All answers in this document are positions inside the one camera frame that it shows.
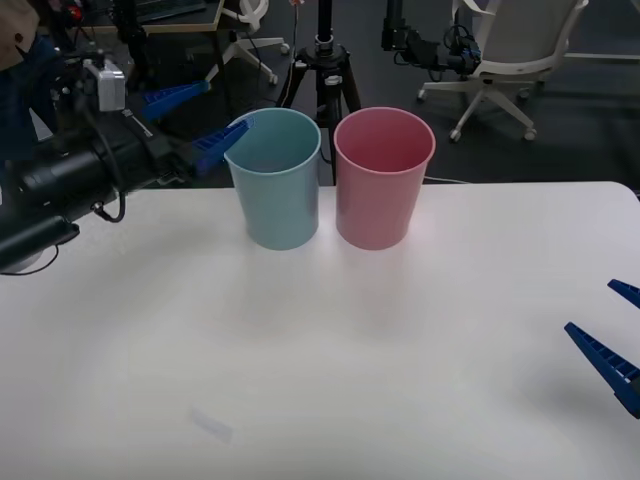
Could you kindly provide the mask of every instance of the person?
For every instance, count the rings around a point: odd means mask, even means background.
[[[46,1],[60,10],[59,0]],[[50,93],[57,52],[38,35],[38,23],[29,0],[0,1],[0,188],[5,192],[6,162],[31,158],[38,141],[29,109],[52,132],[58,126]]]

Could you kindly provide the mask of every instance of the jeans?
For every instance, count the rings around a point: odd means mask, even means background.
[[[56,112],[51,100],[50,87],[55,80],[60,62],[48,63],[55,57],[53,45],[36,36],[24,61],[0,72],[0,187],[6,183],[5,162],[18,162],[33,157],[38,142],[29,108],[56,132]]]

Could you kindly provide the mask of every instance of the pink cup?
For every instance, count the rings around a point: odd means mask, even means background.
[[[431,128],[404,110],[366,108],[338,125],[334,141],[338,231],[365,250],[400,242],[436,150]]]

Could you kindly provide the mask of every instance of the cup rim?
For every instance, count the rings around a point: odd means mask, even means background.
[[[224,159],[228,163],[233,165],[235,168],[237,168],[238,170],[241,170],[241,171],[246,172],[246,173],[250,173],[251,175],[259,175],[261,177],[272,177],[272,176],[275,176],[275,175],[283,175],[285,173],[295,172],[296,170],[299,170],[299,169],[305,167],[309,162],[313,161],[317,157],[318,152],[320,151],[320,147],[322,146],[322,133],[320,132],[320,128],[318,127],[316,122],[314,122],[311,118],[309,118],[307,115],[305,115],[302,112],[298,112],[297,110],[292,110],[290,108],[278,108],[278,107],[259,108],[257,110],[253,110],[251,112],[245,113],[244,115],[241,115],[240,117],[236,118],[233,122],[231,122],[229,124],[229,126],[235,125],[236,123],[242,121],[244,118],[250,117],[251,115],[254,115],[257,112],[266,112],[266,111],[271,111],[271,110],[277,110],[279,112],[286,111],[286,112],[290,112],[290,113],[293,113],[295,115],[298,115],[298,116],[304,118],[307,122],[309,122],[311,125],[313,125],[314,128],[316,129],[316,133],[318,134],[318,145],[316,146],[316,148],[313,151],[313,153],[311,155],[309,155],[309,158],[307,158],[304,162],[300,163],[299,165],[296,165],[295,167],[289,168],[287,170],[281,170],[279,172],[256,172],[255,170],[249,170],[248,168],[241,167],[237,163],[235,163],[232,160],[230,160],[229,157],[227,156],[227,152],[224,152]]]
[[[357,115],[360,115],[363,112],[368,112],[371,110],[385,110],[385,111],[393,111],[393,112],[398,112],[401,113],[403,115],[406,115],[408,117],[412,117],[416,120],[418,120],[424,127],[426,127],[427,133],[429,134],[429,136],[431,137],[431,152],[429,152],[429,155],[427,155],[427,158],[425,158],[422,162],[420,162],[418,165],[416,165],[415,167],[409,168],[407,170],[400,170],[398,172],[380,172],[378,170],[371,170],[370,168],[365,168],[361,165],[358,165],[357,163],[353,162],[351,159],[349,159],[349,157],[347,157],[343,152],[342,149],[340,148],[340,145],[338,145],[337,139],[338,139],[338,134],[340,133],[340,129],[342,128],[342,126],[344,125],[344,123],[347,121],[347,119],[350,119],[352,117],[355,117]],[[342,119],[342,121],[340,122],[340,124],[338,125],[338,127],[336,128],[335,133],[333,134],[333,143],[336,146],[336,152],[338,154],[340,154],[340,156],[347,162],[349,163],[349,165],[354,166],[355,168],[362,170],[363,172],[367,172],[367,173],[374,173],[376,175],[404,175],[408,172],[413,172],[415,170],[418,170],[420,168],[423,168],[426,164],[429,163],[429,161],[431,161],[431,159],[433,158],[433,155],[436,153],[436,136],[433,134],[433,130],[431,130],[431,127],[427,124],[427,122],[425,122],[424,120],[422,120],[420,117],[418,117],[417,115],[414,115],[411,112],[407,112],[406,110],[403,110],[401,108],[394,108],[394,107],[369,107],[369,108],[363,108],[360,109],[356,112],[353,112],[349,115],[347,115],[345,118]]]

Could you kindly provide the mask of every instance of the tripod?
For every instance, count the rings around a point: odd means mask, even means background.
[[[287,81],[277,106],[291,108],[293,99],[309,70],[316,72],[317,112],[316,123],[329,129],[331,146],[331,171],[336,183],[336,147],[333,135],[342,120],[342,97],[350,112],[362,108],[358,88],[351,70],[350,53],[342,45],[334,45],[331,27],[332,0],[318,2],[318,34],[315,45],[301,49],[289,69]]]

